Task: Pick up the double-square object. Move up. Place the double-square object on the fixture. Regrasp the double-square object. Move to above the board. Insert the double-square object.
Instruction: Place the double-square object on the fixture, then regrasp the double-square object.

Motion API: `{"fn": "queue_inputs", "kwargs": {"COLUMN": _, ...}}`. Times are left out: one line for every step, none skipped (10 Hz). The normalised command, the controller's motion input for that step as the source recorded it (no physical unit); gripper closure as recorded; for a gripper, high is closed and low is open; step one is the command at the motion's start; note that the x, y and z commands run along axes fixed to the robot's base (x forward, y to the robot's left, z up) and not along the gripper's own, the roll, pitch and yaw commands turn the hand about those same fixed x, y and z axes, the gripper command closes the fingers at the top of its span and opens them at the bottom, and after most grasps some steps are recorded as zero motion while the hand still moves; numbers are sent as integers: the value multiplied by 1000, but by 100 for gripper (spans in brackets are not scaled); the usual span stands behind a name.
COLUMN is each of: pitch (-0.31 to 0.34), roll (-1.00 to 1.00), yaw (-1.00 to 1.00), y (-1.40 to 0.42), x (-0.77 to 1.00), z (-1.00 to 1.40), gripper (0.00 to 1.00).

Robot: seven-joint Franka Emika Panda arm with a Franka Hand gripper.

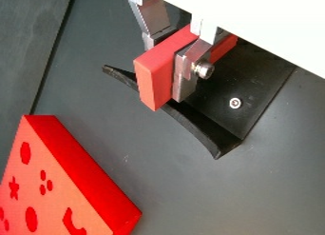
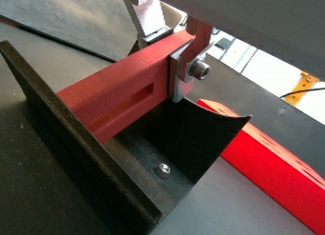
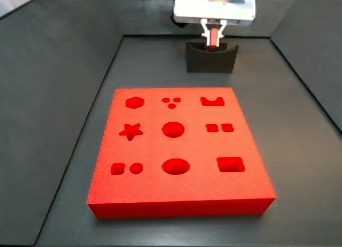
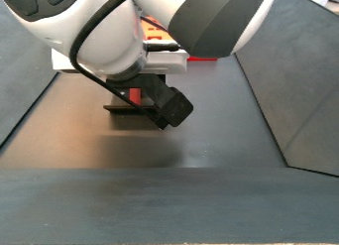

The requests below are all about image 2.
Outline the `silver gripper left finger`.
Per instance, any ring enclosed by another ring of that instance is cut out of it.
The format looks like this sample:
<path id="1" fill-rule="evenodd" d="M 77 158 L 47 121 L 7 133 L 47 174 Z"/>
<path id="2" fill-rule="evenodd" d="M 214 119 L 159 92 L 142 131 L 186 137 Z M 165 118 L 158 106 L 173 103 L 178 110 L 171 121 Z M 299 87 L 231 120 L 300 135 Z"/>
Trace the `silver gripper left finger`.
<path id="1" fill-rule="evenodd" d="M 138 47 L 142 49 L 173 34 L 166 26 L 158 0 L 122 0 L 137 30 Z"/>

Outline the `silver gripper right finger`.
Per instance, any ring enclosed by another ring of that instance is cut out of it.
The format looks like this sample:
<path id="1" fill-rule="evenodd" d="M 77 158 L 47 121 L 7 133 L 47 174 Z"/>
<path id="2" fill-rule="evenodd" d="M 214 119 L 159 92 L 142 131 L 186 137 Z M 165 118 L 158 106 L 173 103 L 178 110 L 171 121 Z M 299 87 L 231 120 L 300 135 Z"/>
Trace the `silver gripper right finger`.
<path id="1" fill-rule="evenodd" d="M 191 91 L 194 82 L 201 81 L 209 71 L 210 66 L 203 61 L 207 50 L 215 45 L 217 41 L 211 41 L 194 57 L 185 61 L 182 54 L 189 50 L 191 41 L 186 42 L 169 55 L 169 99 L 177 103 Z"/>

